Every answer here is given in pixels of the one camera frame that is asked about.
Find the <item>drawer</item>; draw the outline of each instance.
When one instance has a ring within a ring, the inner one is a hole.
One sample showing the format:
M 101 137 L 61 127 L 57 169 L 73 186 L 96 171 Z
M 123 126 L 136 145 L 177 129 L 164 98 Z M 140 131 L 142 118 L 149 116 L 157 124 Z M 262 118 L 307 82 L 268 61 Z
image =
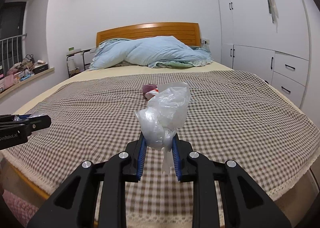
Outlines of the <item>drawer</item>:
M 308 67 L 309 61 L 307 60 L 282 53 L 275 54 L 274 71 L 297 81 L 303 86 L 307 82 Z
M 303 85 L 276 72 L 273 72 L 271 85 L 300 107 L 305 88 Z

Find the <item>cabinet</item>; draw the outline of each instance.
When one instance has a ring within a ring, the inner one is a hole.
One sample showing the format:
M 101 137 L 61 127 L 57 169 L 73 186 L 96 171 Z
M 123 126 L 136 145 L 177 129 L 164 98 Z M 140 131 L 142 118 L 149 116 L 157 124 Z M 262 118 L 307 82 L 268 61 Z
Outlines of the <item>cabinet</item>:
M 233 44 L 222 44 L 221 63 L 229 68 L 233 64 Z
M 234 45 L 233 69 L 254 73 L 271 84 L 275 52 L 272 50 Z
M 222 43 L 233 44 L 233 17 L 231 0 L 219 0 Z
M 303 85 L 277 72 L 273 73 L 271 85 L 291 100 L 297 107 L 301 105 L 305 89 Z
M 309 32 L 302 0 L 219 0 L 221 63 L 254 73 L 297 106 L 301 105 L 309 66 Z
M 274 1 L 278 18 L 273 24 L 267 0 L 230 0 L 233 8 L 233 44 L 308 59 L 308 25 L 302 0 Z
M 274 71 L 305 86 L 308 77 L 309 61 L 276 53 Z

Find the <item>pink bag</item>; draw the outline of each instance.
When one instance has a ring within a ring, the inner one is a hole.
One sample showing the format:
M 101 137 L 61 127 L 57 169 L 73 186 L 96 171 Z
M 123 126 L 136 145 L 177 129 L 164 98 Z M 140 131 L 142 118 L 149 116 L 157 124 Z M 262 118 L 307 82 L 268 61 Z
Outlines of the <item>pink bag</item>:
M 4 78 L 4 89 L 8 89 L 9 87 L 11 87 L 14 84 L 17 84 L 18 80 L 14 77 L 13 74 L 8 75 Z

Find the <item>hanging item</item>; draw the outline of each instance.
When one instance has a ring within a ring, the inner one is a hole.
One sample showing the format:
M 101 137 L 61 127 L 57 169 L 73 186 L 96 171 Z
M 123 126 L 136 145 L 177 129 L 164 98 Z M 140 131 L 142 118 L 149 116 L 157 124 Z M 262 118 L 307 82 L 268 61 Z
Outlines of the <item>hanging item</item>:
M 272 23 L 276 24 L 276 28 L 278 28 L 277 18 L 279 18 L 278 9 L 276 6 L 275 0 L 267 0 L 268 1 L 268 8 L 269 8 L 269 14 L 271 14 L 272 17 Z

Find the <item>checkered blanket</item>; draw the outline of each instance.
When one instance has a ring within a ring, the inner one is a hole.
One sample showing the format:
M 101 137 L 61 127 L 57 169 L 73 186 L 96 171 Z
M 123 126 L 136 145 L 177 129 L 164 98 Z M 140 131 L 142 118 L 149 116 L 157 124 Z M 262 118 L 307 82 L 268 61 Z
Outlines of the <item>checkered blanket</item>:
M 31 136 L 5 157 L 48 193 L 84 160 L 108 160 L 140 135 L 135 110 L 146 108 L 144 84 L 186 82 L 191 101 L 180 139 L 211 160 L 237 161 L 273 198 L 290 189 L 316 158 L 320 132 L 260 78 L 239 71 L 128 75 L 73 82 L 31 112 L 52 118 L 49 133 Z M 192 220 L 192 184 L 161 174 L 162 153 L 148 148 L 139 183 L 127 183 L 127 219 Z

